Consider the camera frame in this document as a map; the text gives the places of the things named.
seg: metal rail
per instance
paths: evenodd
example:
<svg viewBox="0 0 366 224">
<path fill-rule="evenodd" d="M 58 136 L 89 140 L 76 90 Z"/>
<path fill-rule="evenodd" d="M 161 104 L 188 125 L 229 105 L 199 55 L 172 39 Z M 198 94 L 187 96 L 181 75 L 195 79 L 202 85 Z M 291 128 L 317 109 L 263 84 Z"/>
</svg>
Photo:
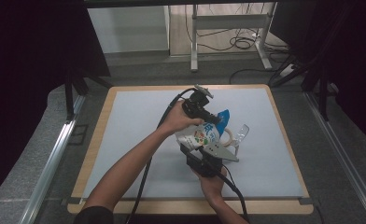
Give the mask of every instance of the metal rail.
<svg viewBox="0 0 366 224">
<path fill-rule="evenodd" d="M 79 95 L 79 97 L 76 99 L 74 105 L 75 115 L 70 122 L 66 122 L 63 126 L 55 146 L 49 155 L 49 160 L 47 161 L 46 166 L 44 167 L 44 170 L 41 173 L 37 184 L 35 185 L 35 189 L 31 195 L 31 198 L 23 210 L 21 219 L 19 221 L 20 224 L 34 223 L 38 210 L 40 209 L 46 193 L 49 190 L 49 184 L 51 183 L 51 180 L 58 168 L 64 149 L 66 148 L 67 142 L 69 140 L 69 136 L 75 127 L 77 115 L 84 103 L 84 100 L 85 96 L 81 95 Z"/>
<path fill-rule="evenodd" d="M 366 210 L 366 183 L 360 177 L 355 165 L 349 159 L 349 156 L 346 154 L 344 146 L 341 144 L 334 130 L 332 129 L 329 122 L 323 119 L 322 115 L 319 113 L 317 109 L 317 100 L 313 93 L 305 92 L 305 98 L 307 99 L 309 105 L 311 106 L 312 111 L 314 112 L 317 121 L 319 122 L 320 127 L 323 132 L 326 134 L 326 137 L 331 143 L 333 151 L 340 162 L 345 174 L 347 175 L 349 181 L 351 182 L 352 187 L 355 192 L 358 194 L 360 201 L 363 203 L 363 207 Z"/>
</svg>

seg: white board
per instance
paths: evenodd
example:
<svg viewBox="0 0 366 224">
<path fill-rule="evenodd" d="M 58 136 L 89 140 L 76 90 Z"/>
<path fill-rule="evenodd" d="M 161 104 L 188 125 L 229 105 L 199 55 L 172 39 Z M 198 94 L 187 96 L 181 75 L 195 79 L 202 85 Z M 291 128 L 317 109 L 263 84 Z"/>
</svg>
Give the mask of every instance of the white board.
<svg viewBox="0 0 366 224">
<path fill-rule="evenodd" d="M 303 190 L 295 172 L 283 134 L 265 89 L 210 90 L 214 99 L 205 106 L 217 114 L 230 110 L 227 126 L 236 134 L 243 124 L 250 131 L 241 143 L 239 162 L 225 161 L 237 188 L 246 198 L 298 198 Z M 98 156 L 83 193 L 88 198 L 103 174 L 149 133 L 165 108 L 181 91 L 118 92 Z M 123 198 L 135 198 L 142 174 Z M 228 186 L 224 197 L 236 198 Z M 186 164 L 174 135 L 153 156 L 143 198 L 203 198 L 198 177 Z"/>
</svg>

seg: gray floor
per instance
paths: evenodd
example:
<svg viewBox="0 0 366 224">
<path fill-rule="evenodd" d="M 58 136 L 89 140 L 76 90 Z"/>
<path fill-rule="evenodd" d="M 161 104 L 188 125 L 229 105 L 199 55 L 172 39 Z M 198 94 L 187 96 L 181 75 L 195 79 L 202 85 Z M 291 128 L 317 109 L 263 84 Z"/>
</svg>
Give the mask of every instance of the gray floor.
<svg viewBox="0 0 366 224">
<path fill-rule="evenodd" d="M 133 85 L 193 85 L 229 84 L 230 75 L 240 69 L 262 69 L 257 53 L 246 55 L 212 55 L 200 57 L 199 71 L 190 71 L 187 57 L 135 55 L 121 64 L 114 55 L 108 55 L 111 77 L 105 80 L 116 86 Z M 247 71 L 232 79 L 232 84 L 266 83 L 270 72 Z M 251 223 L 366 223 L 366 211 L 331 144 L 315 119 L 300 89 L 302 77 L 297 77 L 280 88 L 272 89 L 279 114 L 292 144 L 297 162 L 309 194 L 317 207 L 309 216 L 254 215 Z M 107 89 L 86 79 L 90 92 L 77 120 L 60 166 L 51 182 L 46 199 L 37 214 L 35 223 L 72 223 L 74 216 L 66 210 L 76 183 L 77 174 L 107 95 Z M 22 153 L 14 169 L 0 188 L 0 223 L 17 223 L 31 197 L 42 169 L 58 138 L 65 120 L 64 88 L 49 94 L 49 106 L 35 134 Z M 366 182 L 366 136 L 341 111 L 332 97 L 328 100 L 330 124 L 336 131 L 346 152 Z M 123 216 L 116 216 L 121 223 Z M 215 217 L 139 216 L 137 223 L 208 223 Z"/>
</svg>

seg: black curtain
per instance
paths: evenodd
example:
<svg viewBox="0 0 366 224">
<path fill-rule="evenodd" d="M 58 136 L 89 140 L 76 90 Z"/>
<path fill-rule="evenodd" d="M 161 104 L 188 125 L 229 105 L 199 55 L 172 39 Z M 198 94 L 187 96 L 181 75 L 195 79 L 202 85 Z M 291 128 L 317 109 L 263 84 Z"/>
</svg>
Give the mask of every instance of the black curtain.
<svg viewBox="0 0 366 224">
<path fill-rule="evenodd" d="M 366 1 L 356 1 L 328 55 L 337 103 L 366 134 Z"/>
<path fill-rule="evenodd" d="M 0 185 L 69 68 L 109 76 L 86 8 L 0 1 Z"/>
</svg>

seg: black device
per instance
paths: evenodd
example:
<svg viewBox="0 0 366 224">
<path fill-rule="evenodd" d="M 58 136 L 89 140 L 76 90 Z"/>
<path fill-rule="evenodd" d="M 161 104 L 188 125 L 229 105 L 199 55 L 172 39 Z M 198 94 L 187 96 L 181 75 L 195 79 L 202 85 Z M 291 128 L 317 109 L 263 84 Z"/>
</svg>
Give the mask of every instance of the black device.
<svg viewBox="0 0 366 224">
<path fill-rule="evenodd" d="M 204 109 L 204 106 L 209 103 L 206 96 L 213 98 L 213 95 L 207 89 L 195 85 L 194 92 L 190 98 L 185 99 L 182 107 L 187 116 L 191 119 L 203 119 L 205 122 L 218 124 L 220 118 L 214 116 Z"/>
<path fill-rule="evenodd" d="M 186 155 L 187 165 L 191 169 L 203 177 L 213 177 L 221 172 L 221 168 L 223 167 L 222 159 L 215 158 L 204 152 L 203 147 L 198 147 L 196 150 L 199 150 L 203 155 L 201 159 L 191 154 L 188 148 L 180 144 L 180 151 Z"/>
</svg>

